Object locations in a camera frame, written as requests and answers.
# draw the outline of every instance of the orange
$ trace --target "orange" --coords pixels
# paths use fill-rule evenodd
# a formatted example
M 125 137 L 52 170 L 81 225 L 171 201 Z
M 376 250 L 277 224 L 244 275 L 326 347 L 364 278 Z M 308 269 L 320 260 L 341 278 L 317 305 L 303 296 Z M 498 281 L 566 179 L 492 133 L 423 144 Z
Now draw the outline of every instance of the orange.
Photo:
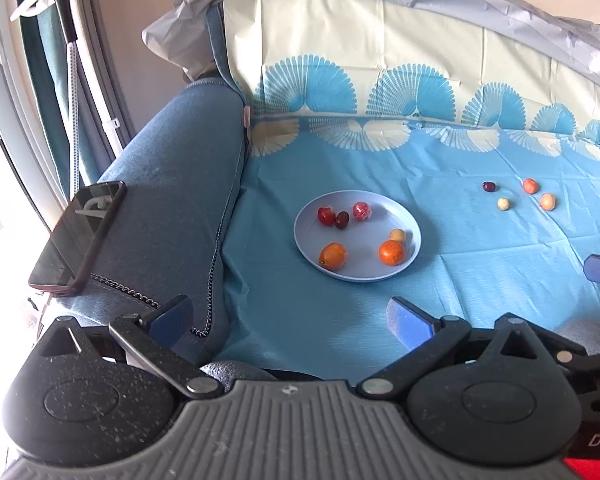
M 380 244 L 378 258 L 385 265 L 400 265 L 404 260 L 404 246 L 396 240 L 387 240 Z
M 347 250 L 344 245 L 334 242 L 333 244 L 327 245 L 322 250 L 318 257 L 318 263 L 325 269 L 338 270 L 344 265 L 346 259 Z

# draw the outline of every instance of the red fruit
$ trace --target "red fruit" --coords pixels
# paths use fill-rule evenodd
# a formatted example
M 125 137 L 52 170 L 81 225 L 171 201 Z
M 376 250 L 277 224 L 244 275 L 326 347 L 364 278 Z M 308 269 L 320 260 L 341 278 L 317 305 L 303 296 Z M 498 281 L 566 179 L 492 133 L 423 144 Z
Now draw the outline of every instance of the red fruit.
M 346 211 L 340 211 L 336 216 L 336 227 L 338 229 L 344 229 L 349 223 L 349 213 Z
M 538 183 L 532 178 L 526 178 L 525 181 L 522 183 L 522 189 L 529 193 L 529 195 L 533 195 L 538 192 L 540 186 L 538 186 Z
M 363 220 L 367 220 L 371 217 L 372 211 L 368 203 L 356 202 L 351 208 L 351 212 L 353 213 L 353 218 L 362 222 Z
M 333 207 L 319 207 L 318 221 L 327 227 L 332 226 L 336 221 L 336 212 L 333 210 Z

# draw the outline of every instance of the chain stitching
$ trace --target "chain stitching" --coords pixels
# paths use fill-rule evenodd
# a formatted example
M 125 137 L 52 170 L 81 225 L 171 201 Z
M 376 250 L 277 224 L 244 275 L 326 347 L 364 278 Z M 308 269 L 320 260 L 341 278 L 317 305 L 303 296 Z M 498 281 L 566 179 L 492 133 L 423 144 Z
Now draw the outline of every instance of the chain stitching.
M 103 283 L 104 285 L 108 285 L 111 288 L 115 288 L 116 290 L 119 290 L 120 292 L 124 292 L 125 294 L 130 295 L 131 297 L 136 298 L 136 300 L 140 300 L 143 303 L 146 303 L 150 307 L 160 308 L 160 303 L 152 300 L 151 298 L 148 298 L 144 294 L 140 294 L 140 292 L 134 291 L 132 288 L 129 288 L 128 286 L 124 286 L 121 283 L 114 282 L 113 280 L 110 280 L 109 278 L 105 278 L 104 276 L 101 276 L 99 274 L 94 274 L 93 272 L 90 274 L 90 277 L 92 280 L 96 280 L 97 282 Z

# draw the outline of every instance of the plate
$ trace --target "plate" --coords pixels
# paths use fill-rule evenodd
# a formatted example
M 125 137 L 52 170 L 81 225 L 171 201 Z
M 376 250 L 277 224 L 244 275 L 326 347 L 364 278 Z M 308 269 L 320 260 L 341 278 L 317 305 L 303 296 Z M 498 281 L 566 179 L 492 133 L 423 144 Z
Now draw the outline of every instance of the plate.
M 363 222 L 353 218 L 351 207 L 356 202 L 371 206 L 371 218 Z M 331 206 L 336 211 L 349 213 L 349 224 L 340 230 L 318 222 L 318 208 Z M 378 247 L 389 239 L 392 229 L 406 232 L 406 259 L 399 266 L 383 264 L 378 258 Z M 309 263 L 329 276 L 347 282 L 377 282 L 398 274 L 411 265 L 420 251 L 420 228 L 411 213 L 395 200 L 370 191 L 344 190 L 327 193 L 305 205 L 294 223 L 296 245 Z M 347 249 L 347 261 L 337 272 L 318 264 L 322 249 L 337 242 Z

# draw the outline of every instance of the metal pin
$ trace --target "metal pin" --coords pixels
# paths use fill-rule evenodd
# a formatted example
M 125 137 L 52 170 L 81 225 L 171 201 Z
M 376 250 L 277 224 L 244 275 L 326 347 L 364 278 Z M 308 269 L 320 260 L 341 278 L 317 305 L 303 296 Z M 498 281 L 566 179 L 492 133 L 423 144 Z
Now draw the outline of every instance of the metal pin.
M 560 350 L 555 357 L 561 363 L 569 363 L 573 359 L 573 354 L 567 350 Z
M 362 390 L 369 395 L 384 395 L 394 389 L 394 384 L 386 379 L 367 379 L 362 383 Z
M 216 391 L 219 385 L 213 377 L 195 377 L 187 382 L 187 390 L 192 394 L 210 394 Z

